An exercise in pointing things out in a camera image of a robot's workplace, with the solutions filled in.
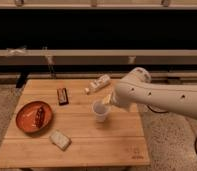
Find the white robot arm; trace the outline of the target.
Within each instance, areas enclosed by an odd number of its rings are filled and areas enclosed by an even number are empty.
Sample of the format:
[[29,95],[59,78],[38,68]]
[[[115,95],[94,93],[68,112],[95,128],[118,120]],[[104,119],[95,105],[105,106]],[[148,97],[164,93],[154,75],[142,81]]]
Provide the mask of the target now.
[[140,103],[197,119],[197,85],[153,84],[150,73],[136,67],[116,82],[102,103],[125,110]]

